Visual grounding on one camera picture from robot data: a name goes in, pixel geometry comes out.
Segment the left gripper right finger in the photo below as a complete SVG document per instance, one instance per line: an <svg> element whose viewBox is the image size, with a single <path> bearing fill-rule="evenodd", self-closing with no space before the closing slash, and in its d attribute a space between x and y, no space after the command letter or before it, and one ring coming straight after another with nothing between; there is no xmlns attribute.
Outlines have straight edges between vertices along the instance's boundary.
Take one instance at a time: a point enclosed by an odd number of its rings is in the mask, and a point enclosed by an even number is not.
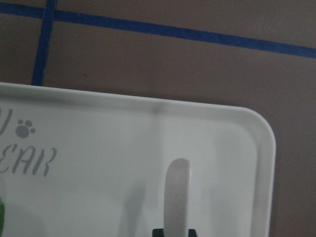
<svg viewBox="0 0 316 237"><path fill-rule="evenodd" d="M188 237L198 237L196 230L195 229L189 229Z"/></svg>

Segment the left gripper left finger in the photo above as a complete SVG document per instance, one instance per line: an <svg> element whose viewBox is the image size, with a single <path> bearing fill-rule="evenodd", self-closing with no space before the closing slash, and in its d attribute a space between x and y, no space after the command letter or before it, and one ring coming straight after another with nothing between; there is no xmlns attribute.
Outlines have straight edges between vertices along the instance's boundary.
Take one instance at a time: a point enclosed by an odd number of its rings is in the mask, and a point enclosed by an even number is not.
<svg viewBox="0 0 316 237"><path fill-rule="evenodd" d="M152 237L164 237L163 229L153 229Z"/></svg>

